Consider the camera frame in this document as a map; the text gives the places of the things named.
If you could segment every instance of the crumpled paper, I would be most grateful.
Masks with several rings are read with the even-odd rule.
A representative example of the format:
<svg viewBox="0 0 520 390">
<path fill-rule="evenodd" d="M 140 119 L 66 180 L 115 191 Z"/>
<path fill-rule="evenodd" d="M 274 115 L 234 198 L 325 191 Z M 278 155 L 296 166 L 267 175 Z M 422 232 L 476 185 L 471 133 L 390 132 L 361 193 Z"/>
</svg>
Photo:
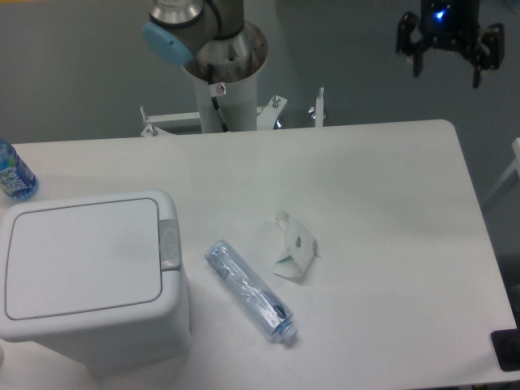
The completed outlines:
<svg viewBox="0 0 520 390">
<path fill-rule="evenodd" d="M 318 242 L 304 226 L 285 210 L 278 210 L 276 223 L 285 234 L 286 249 L 273 267 L 284 278 L 302 276 L 314 257 L 319 257 Z"/>
</svg>

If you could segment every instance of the plastic water bottle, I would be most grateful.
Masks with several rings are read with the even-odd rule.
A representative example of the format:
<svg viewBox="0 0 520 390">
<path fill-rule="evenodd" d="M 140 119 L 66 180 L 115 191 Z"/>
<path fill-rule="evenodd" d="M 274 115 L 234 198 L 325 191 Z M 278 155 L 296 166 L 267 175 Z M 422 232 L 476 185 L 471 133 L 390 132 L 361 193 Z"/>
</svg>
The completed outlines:
<svg viewBox="0 0 520 390">
<path fill-rule="evenodd" d="M 204 258 L 269 336 L 281 337 L 285 343 L 291 341 L 298 332 L 291 320 L 293 312 L 229 243 L 218 241 Z"/>
<path fill-rule="evenodd" d="M 0 188 L 17 201 L 26 201 L 38 190 L 38 180 L 9 142 L 0 138 Z"/>
</svg>

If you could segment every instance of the white trash bin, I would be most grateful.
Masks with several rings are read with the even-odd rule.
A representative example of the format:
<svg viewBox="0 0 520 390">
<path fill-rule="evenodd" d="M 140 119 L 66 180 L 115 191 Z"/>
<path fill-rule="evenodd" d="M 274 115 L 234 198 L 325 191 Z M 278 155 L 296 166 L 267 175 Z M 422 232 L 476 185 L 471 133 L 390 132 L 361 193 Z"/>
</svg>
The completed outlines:
<svg viewBox="0 0 520 390">
<path fill-rule="evenodd" d="M 91 367 L 186 352 L 188 281 L 171 197 L 151 190 L 10 208 L 0 226 L 0 337 Z"/>
</svg>

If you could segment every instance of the blue light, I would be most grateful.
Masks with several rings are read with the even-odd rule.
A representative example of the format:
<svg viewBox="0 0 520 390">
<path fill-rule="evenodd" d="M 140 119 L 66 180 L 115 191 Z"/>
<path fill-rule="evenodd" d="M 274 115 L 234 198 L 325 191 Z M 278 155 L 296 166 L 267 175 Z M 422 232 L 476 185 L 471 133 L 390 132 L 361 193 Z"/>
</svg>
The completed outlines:
<svg viewBox="0 0 520 390">
<path fill-rule="evenodd" d="M 439 12 L 436 12 L 435 13 L 435 17 L 437 18 L 437 20 L 441 21 L 442 18 L 444 17 L 444 15 L 446 15 L 446 11 L 445 10 L 442 10 L 442 11 L 439 11 Z"/>
</svg>

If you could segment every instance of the gray floor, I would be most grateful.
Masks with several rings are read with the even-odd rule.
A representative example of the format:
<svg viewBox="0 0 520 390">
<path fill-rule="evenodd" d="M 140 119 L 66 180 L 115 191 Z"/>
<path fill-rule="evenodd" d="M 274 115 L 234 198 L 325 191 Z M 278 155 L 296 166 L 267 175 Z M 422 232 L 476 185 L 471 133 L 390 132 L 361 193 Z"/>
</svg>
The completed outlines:
<svg viewBox="0 0 520 390">
<path fill-rule="evenodd" d="M 189 80 L 141 36 L 145 0 L 53 0 L 0 5 L 0 137 L 12 142 L 136 137 L 149 115 L 196 110 Z M 266 34 L 259 102 L 289 100 L 288 127 L 325 87 L 329 125 L 447 119 L 457 128 L 478 197 L 520 137 L 520 15 L 481 1 L 483 26 L 506 27 L 503 66 L 471 88 L 460 56 L 430 50 L 420 78 L 395 54 L 397 22 L 419 1 L 245 0 Z M 508 283 L 520 283 L 520 186 L 486 222 Z"/>
</svg>

